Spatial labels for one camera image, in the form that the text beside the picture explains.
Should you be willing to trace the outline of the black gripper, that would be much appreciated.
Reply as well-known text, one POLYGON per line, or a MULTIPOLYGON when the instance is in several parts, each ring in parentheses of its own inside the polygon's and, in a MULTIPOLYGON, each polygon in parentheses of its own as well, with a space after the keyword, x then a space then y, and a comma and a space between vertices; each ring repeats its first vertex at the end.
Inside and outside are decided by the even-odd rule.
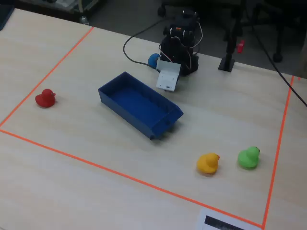
POLYGON ((190 50, 177 37, 165 37, 160 44, 160 58, 163 61, 191 65, 190 50))

